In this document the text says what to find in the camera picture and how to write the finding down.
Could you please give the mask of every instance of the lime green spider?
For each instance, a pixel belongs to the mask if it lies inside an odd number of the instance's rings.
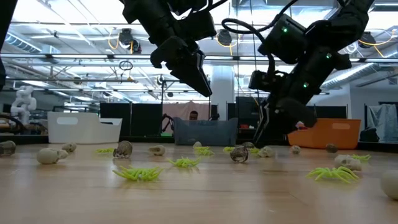
[[[96,153],[112,153],[114,151],[114,148],[109,148],[109,149],[97,149],[95,152]]]
[[[232,150],[234,150],[235,147],[225,147],[223,149],[224,152],[232,152]]]
[[[120,177],[133,181],[153,181],[158,178],[160,173],[163,171],[163,169],[160,169],[158,166],[152,169],[136,169],[132,166],[129,167],[130,169],[121,166],[121,172],[116,170],[112,171]]]
[[[307,177],[312,177],[314,175],[317,175],[317,178],[315,178],[315,181],[318,181],[322,177],[337,178],[347,184],[351,183],[349,180],[358,180],[359,179],[359,177],[357,175],[355,175],[353,171],[351,171],[348,168],[342,167],[342,166],[337,169],[333,168],[333,170],[330,170],[329,168],[318,167],[315,170],[311,171],[307,175]]]
[[[195,154],[202,156],[212,156],[214,152],[209,150],[210,147],[195,147]]]
[[[255,154],[255,155],[257,155],[257,153],[259,153],[259,151],[260,151],[260,149],[258,149],[258,148],[252,148],[252,149],[250,149],[250,153],[251,154]]]
[[[367,162],[371,158],[371,155],[366,155],[366,156],[352,155],[351,157],[361,162]]]
[[[175,165],[175,166],[177,166],[177,167],[184,167],[184,168],[187,168],[187,167],[189,167],[189,166],[196,166],[196,165],[198,165],[199,164],[199,162],[200,162],[200,158],[199,159],[197,159],[197,160],[191,160],[191,159],[188,159],[188,158],[184,158],[184,157],[181,157],[181,159],[177,159],[175,162],[174,161],[172,161],[172,160],[168,160],[171,164],[173,164],[173,165]]]

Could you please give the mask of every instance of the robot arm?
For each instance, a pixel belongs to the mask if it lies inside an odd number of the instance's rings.
[[[161,63],[166,62],[171,75],[203,96],[210,96],[210,86],[202,69],[205,54],[196,41],[216,35],[210,10],[227,0],[216,4],[213,0],[208,4],[207,0],[120,1],[124,4],[123,16],[127,22],[138,20],[149,34],[149,41],[157,46],[150,55],[153,66],[162,68]],[[171,13],[181,15],[189,9],[191,13],[181,20],[176,20]]]
[[[320,86],[333,69],[351,67],[349,55],[337,51],[358,40],[368,23],[368,10],[374,0],[339,0],[341,8],[328,20],[316,21],[304,28],[284,14],[292,0],[266,27],[256,30],[236,19],[225,19],[222,25],[230,32],[256,34],[262,41],[258,52],[269,58],[267,72],[254,71],[249,88],[270,92],[261,103],[261,117],[254,136],[257,147],[265,144],[272,134],[288,134],[295,131],[298,121],[313,127],[317,122],[313,112],[305,105],[313,95],[321,92]],[[249,29],[235,30],[226,23],[233,22]],[[260,32],[273,27],[264,39]],[[287,64],[296,64],[290,74],[277,76],[273,56]]]

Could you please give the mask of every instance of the black wire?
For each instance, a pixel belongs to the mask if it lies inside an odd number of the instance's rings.
[[[292,6],[294,3],[296,3],[297,1],[298,0],[291,0],[291,2],[289,2],[285,7],[283,7],[283,9],[275,16],[275,18],[272,20],[272,22],[270,24],[268,24],[268,25],[266,25],[266,26],[264,26],[263,28],[260,28],[260,29],[255,29],[253,26],[250,26],[249,24],[247,24],[247,23],[245,23],[243,21],[240,21],[239,19],[231,19],[231,18],[223,19],[221,21],[221,25],[224,27],[224,29],[226,29],[226,30],[228,30],[228,31],[230,31],[232,33],[235,33],[235,34],[256,34],[257,36],[259,36],[260,32],[265,31],[265,30],[273,27],[276,24],[276,22],[279,20],[279,18],[285,13],[285,11],[290,6]],[[241,25],[241,26],[247,28],[248,30],[232,29],[232,28],[230,28],[230,27],[228,27],[226,25],[227,22],[232,22],[232,23]]]

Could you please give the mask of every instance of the person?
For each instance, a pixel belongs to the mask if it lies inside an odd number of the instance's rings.
[[[189,120],[190,121],[196,121],[198,119],[198,112],[197,111],[191,111],[189,114]]]

